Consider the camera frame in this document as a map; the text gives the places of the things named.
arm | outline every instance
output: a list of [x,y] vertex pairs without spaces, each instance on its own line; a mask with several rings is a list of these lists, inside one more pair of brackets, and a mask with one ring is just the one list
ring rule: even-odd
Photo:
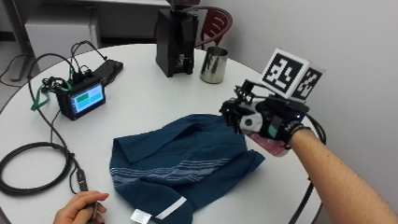
[[298,131],[289,145],[310,175],[333,223],[398,223],[398,216],[381,196],[312,131]]

red chair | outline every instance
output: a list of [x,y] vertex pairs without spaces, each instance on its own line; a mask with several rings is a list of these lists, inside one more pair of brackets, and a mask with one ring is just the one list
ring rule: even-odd
[[211,42],[215,42],[217,46],[225,33],[232,28],[233,16],[218,7],[195,7],[195,10],[208,10],[200,32],[200,42],[196,44],[196,48],[201,47],[204,49],[204,45]]

cable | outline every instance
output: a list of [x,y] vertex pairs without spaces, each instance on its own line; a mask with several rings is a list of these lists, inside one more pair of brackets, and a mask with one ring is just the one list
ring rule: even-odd
[[71,48],[71,55],[72,55],[72,56],[71,56],[71,62],[72,62],[72,60],[75,60],[75,63],[77,64],[77,67],[79,67],[79,73],[81,73],[81,68],[83,68],[85,65],[83,65],[83,66],[79,65],[79,62],[77,62],[77,60],[76,60],[76,56],[75,56],[75,54],[76,54],[76,51],[77,51],[79,47],[80,47],[83,44],[88,44],[88,45],[97,51],[97,53],[99,53],[100,56],[103,57],[104,61],[107,61],[107,57],[101,54],[101,52],[97,50],[97,48],[95,47],[95,45],[93,45],[88,40],[84,40],[84,41],[81,41],[81,42],[73,44],[73,46],[72,46],[72,48]]
[[308,191],[306,191],[306,194],[304,195],[304,198],[302,198],[302,201],[301,201],[301,204],[298,205],[297,207],[297,210],[294,212],[294,215],[289,221],[289,224],[294,224],[298,220],[298,217],[301,215],[301,212],[304,210],[304,207],[306,206],[308,204],[308,201],[310,199],[310,196],[312,196],[312,193],[313,193],[313,182],[310,182],[310,185],[308,187]]
[[11,84],[6,83],[6,82],[3,81],[2,78],[3,78],[3,75],[10,71],[10,68],[11,68],[11,65],[12,65],[14,61],[15,61],[18,58],[20,58],[20,57],[35,57],[35,56],[33,56],[33,55],[29,55],[29,54],[20,54],[20,55],[15,56],[15,57],[11,59],[11,62],[10,62],[10,65],[8,65],[7,69],[6,69],[6,71],[4,71],[4,72],[2,73],[2,75],[0,75],[0,83],[2,83],[3,85],[6,85],[6,86],[16,87],[16,88],[21,88],[23,86],[11,85]]
[[[309,118],[312,124],[313,124],[313,127],[314,127],[314,131],[318,135],[318,138],[321,140],[321,142],[324,143],[324,145],[326,145],[326,133],[325,133],[325,129],[322,127],[322,125],[318,123],[318,121],[313,118],[313,116],[310,116],[308,113],[305,113],[306,117]],[[301,212],[308,204],[308,201],[310,199],[310,196],[312,196],[312,193],[313,193],[313,182],[310,180],[310,184],[309,184],[309,187],[308,187],[308,190],[306,190],[306,193],[304,195],[304,198],[301,200],[301,203],[296,209],[296,212],[294,212],[294,215],[292,216],[290,218],[290,221],[289,221],[289,224],[294,224],[298,220],[298,217],[301,215]]]
[[[56,116],[55,116],[53,119],[52,119],[52,122],[51,122],[52,127],[53,127],[53,121],[57,119],[60,113],[61,113],[61,110],[59,110]],[[52,134],[53,134],[53,131],[51,130],[51,134],[49,134],[49,142],[51,142],[51,143],[53,143],[53,142],[52,142]]]
[[[61,55],[57,55],[57,54],[53,54],[53,53],[47,53],[44,55],[41,55],[36,61],[33,62],[32,66],[31,66],[31,69],[28,71],[28,90],[29,90],[29,95],[31,95],[31,98],[35,102],[35,95],[33,95],[33,91],[32,91],[32,86],[31,86],[31,80],[32,80],[32,70],[33,70],[33,67],[35,67],[35,64],[37,64],[39,60],[41,60],[44,57],[47,56],[56,56],[56,57],[60,57],[65,62],[69,63],[69,61],[67,60],[65,57],[63,57]],[[71,69],[72,69],[72,72],[76,73],[76,70],[73,68],[73,65],[69,63],[69,66],[71,66]],[[76,161],[75,159],[75,154],[71,153],[71,151],[68,150],[67,148],[67,142],[63,138],[63,136],[60,135],[60,133],[57,132],[57,130],[55,129],[53,127],[53,124],[52,122],[49,123],[43,111],[40,110],[40,108],[37,108],[37,111],[39,111],[39,114],[43,118],[43,120],[45,121],[45,123],[48,124],[49,128],[51,128],[51,131],[55,132],[55,134],[57,135],[63,145],[59,145],[59,144],[55,144],[55,143],[49,143],[49,142],[37,142],[37,143],[32,143],[32,144],[27,144],[19,148],[16,148],[8,155],[7,157],[0,161],[0,190],[7,193],[8,195],[12,195],[12,196],[24,196],[24,195],[31,195],[31,194],[36,194],[36,193],[40,193],[43,192],[44,190],[52,188],[53,186],[56,186],[67,177],[68,173],[69,173],[69,170],[71,170],[71,167],[72,165],[75,165],[75,170],[81,170],[81,167],[80,167],[80,164],[79,162]],[[14,158],[23,152],[31,150],[31,149],[35,149],[37,147],[52,147],[53,149],[57,149],[60,150],[60,152],[64,154],[65,156],[65,166],[64,166],[64,169],[63,169],[63,172],[59,174],[59,176],[48,183],[45,184],[44,186],[41,187],[36,187],[36,188],[32,188],[32,189],[19,189],[19,188],[15,188],[12,186],[10,186],[4,180],[3,180],[3,173],[4,173],[4,169],[10,163],[11,160],[14,160]]]

metal cup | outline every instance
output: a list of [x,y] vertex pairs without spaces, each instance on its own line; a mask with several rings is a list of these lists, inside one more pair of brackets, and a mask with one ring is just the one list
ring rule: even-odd
[[200,72],[203,81],[218,84],[224,79],[228,51],[221,47],[211,47],[204,58]]

screen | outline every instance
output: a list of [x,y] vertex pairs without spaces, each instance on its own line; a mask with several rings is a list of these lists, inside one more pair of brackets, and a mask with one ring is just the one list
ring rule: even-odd
[[96,103],[99,103],[103,99],[104,99],[103,84],[99,83],[91,89],[85,90],[84,92],[71,97],[75,114],[83,112]]

